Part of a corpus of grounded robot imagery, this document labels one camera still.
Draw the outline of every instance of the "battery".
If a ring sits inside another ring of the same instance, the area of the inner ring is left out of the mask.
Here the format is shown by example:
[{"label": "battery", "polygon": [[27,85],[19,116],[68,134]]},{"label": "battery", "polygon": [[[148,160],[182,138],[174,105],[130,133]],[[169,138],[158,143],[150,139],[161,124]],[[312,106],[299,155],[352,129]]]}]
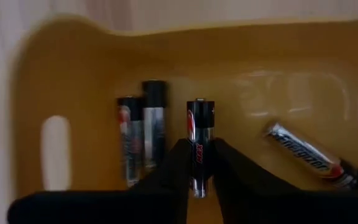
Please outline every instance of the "battery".
[{"label": "battery", "polygon": [[144,162],[147,171],[159,167],[167,151],[165,144],[165,108],[167,83],[161,80],[142,82],[144,94]]},{"label": "battery", "polygon": [[309,137],[289,130],[278,121],[269,122],[263,135],[269,142],[286,149],[304,166],[333,186],[344,190],[358,190],[358,169],[338,158],[320,143]]},{"label": "battery", "polygon": [[187,130],[192,161],[190,187],[196,198],[204,198],[208,192],[215,127],[214,108],[214,101],[203,98],[187,102]]},{"label": "battery", "polygon": [[143,151],[143,98],[126,96],[117,99],[122,143],[123,176],[127,186],[138,183]]}]

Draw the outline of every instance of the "black battery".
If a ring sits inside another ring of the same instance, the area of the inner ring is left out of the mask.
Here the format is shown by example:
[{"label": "black battery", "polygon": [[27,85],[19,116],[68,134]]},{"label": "black battery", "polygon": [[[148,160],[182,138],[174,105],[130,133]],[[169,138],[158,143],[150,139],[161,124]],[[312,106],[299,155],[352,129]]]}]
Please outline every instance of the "black battery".
[{"label": "black battery", "polygon": [[143,102],[141,97],[117,99],[122,142],[122,169],[127,186],[138,183],[142,168]]},{"label": "black battery", "polygon": [[188,139],[191,142],[190,187],[194,196],[204,198],[208,192],[208,179],[212,163],[215,102],[197,98],[187,102]]}]

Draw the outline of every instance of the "battery label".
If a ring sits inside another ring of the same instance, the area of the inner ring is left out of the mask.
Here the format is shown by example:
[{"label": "battery label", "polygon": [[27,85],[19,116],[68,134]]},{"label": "battery label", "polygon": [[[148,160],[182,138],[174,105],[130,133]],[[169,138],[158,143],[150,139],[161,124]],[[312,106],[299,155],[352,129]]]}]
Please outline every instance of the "battery label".
[{"label": "battery label", "polygon": [[322,178],[336,178],[344,172],[340,164],[330,161],[312,145],[301,141],[284,129],[271,131],[268,135],[284,148],[289,149],[294,157],[301,159]]},{"label": "battery label", "polygon": [[204,146],[202,144],[196,143],[196,160],[199,164],[203,163],[203,151]]},{"label": "battery label", "polygon": [[131,110],[127,106],[120,106],[119,122],[124,177],[130,187],[139,181],[137,170],[140,167],[140,152],[142,150],[142,121],[131,121]]},{"label": "battery label", "polygon": [[187,110],[187,134],[190,141],[194,141],[196,139],[196,125],[194,115],[191,110]]}]

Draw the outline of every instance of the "aa battery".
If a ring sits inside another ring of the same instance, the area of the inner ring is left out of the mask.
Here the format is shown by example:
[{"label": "aa battery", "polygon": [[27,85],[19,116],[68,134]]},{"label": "aa battery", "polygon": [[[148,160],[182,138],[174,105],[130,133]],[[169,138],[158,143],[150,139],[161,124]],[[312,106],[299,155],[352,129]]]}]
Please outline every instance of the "aa battery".
[{"label": "aa battery", "polygon": [[305,135],[289,130],[277,121],[264,129],[269,142],[286,149],[303,165],[339,189],[358,190],[358,169],[325,150],[324,146]]},{"label": "aa battery", "polygon": [[202,98],[187,102],[188,139],[192,145],[190,187],[196,198],[204,198],[208,192],[215,126],[214,107],[215,102]]},{"label": "aa battery", "polygon": [[144,162],[147,170],[159,167],[166,153],[165,107],[167,83],[161,80],[142,82],[144,94]]},{"label": "aa battery", "polygon": [[127,186],[138,183],[142,168],[143,99],[127,96],[118,98],[119,124],[122,142],[122,165]]}]

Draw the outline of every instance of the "yellow plastic tray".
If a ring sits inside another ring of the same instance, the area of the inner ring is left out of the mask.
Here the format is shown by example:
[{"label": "yellow plastic tray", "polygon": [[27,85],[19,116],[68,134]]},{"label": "yellow plastic tray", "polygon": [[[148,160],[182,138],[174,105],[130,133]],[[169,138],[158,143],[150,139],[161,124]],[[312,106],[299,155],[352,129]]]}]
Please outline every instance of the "yellow plastic tray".
[{"label": "yellow plastic tray", "polygon": [[[14,69],[17,196],[42,190],[40,127],[56,114],[70,122],[71,189],[124,189],[116,98],[150,78],[170,85],[169,147],[186,136],[186,101],[205,97],[216,102],[217,136],[302,189],[329,187],[256,138],[273,117],[358,167],[358,21],[135,35],[65,17],[29,37]],[[221,222],[214,196],[189,209]]]}]

